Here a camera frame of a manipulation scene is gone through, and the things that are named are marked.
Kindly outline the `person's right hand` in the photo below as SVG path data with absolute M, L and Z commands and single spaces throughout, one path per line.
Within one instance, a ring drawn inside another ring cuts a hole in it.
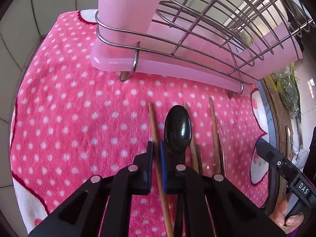
M 286 194 L 283 199 L 276 204 L 274 211 L 269 215 L 269 218 L 280 227 L 285 234 L 294 232 L 304 220 L 302 213 L 293 215 L 285 219 L 285 213 L 288 209 L 288 199 L 290 194 Z

